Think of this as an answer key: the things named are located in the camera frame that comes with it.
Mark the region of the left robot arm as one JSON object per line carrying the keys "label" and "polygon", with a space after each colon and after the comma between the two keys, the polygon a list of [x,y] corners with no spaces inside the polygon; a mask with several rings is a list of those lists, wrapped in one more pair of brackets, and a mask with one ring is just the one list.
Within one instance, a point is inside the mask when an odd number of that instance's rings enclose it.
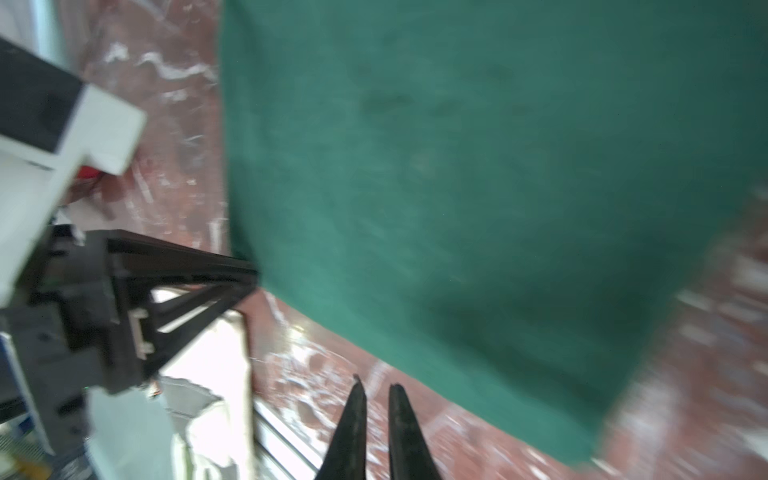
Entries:
{"label": "left robot arm", "polygon": [[29,414],[52,455],[87,434],[85,393],[155,376],[257,287],[249,263],[54,221],[83,167],[119,175],[145,113],[1,44],[1,416]]}

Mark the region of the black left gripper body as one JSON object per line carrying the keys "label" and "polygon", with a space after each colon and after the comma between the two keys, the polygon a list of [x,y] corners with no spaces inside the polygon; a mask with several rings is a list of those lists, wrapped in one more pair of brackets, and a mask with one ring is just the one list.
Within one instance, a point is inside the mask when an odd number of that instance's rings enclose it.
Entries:
{"label": "black left gripper body", "polygon": [[151,237],[78,235],[71,225],[44,230],[1,310],[1,375],[46,453],[82,447],[87,389],[117,394],[155,378],[148,275],[155,268]]}

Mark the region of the dark green t-shirt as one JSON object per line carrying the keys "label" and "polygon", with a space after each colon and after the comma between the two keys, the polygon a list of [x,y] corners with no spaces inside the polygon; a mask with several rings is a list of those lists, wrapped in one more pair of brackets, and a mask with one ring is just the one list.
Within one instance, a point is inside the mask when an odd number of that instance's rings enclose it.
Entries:
{"label": "dark green t-shirt", "polygon": [[767,171],[763,1],[225,1],[230,244],[556,460]]}

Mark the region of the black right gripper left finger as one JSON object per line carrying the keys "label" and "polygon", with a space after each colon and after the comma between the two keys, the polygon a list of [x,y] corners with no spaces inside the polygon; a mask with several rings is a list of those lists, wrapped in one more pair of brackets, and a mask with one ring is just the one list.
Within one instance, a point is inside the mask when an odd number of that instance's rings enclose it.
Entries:
{"label": "black right gripper left finger", "polygon": [[360,378],[354,379],[315,480],[366,479],[367,396]]}

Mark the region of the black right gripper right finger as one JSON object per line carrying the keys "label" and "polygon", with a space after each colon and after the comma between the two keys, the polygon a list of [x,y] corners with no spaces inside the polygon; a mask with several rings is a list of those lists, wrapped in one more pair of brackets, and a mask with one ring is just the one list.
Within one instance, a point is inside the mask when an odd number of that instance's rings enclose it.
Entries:
{"label": "black right gripper right finger", "polygon": [[407,393],[397,383],[389,388],[388,453],[392,480],[442,479]]}

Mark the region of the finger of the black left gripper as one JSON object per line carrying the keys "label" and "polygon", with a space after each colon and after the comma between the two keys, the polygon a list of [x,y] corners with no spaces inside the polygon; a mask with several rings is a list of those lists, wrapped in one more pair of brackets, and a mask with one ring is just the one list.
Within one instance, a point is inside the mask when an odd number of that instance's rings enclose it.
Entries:
{"label": "finger of the black left gripper", "polygon": [[124,230],[107,232],[107,251],[113,271],[125,278],[171,284],[258,283],[259,273],[248,261]]}
{"label": "finger of the black left gripper", "polygon": [[255,291],[253,285],[214,284],[148,306],[146,340],[154,350],[143,361],[143,374],[156,375],[214,320]]}

